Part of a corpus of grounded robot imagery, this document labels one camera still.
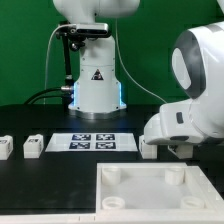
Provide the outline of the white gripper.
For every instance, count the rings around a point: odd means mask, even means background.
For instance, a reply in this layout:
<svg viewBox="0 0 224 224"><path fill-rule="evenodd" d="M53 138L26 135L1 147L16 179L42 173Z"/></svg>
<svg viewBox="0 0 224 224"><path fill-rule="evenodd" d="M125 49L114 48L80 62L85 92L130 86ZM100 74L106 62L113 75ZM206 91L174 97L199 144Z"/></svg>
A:
<svg viewBox="0 0 224 224"><path fill-rule="evenodd" d="M205 131L197 127L190 114L190 102L164 104L144 127L148 145L200 145L224 142L224 133L210 126Z"/></svg>

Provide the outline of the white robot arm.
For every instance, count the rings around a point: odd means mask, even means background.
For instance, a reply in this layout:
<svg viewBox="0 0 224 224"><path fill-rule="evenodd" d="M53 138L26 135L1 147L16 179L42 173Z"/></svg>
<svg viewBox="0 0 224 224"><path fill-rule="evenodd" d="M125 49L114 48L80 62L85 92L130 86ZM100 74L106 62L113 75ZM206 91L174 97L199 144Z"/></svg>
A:
<svg viewBox="0 0 224 224"><path fill-rule="evenodd" d="M115 77L115 41L109 27L95 18L133 14L140 0L53 0L68 20L71 48L80 52L80 76L73 84L69 109L94 118L126 107ZM172 52L172 71L187 100L162 105L144 127L143 141L200 144L224 141L224 21L188 29Z"/></svg>

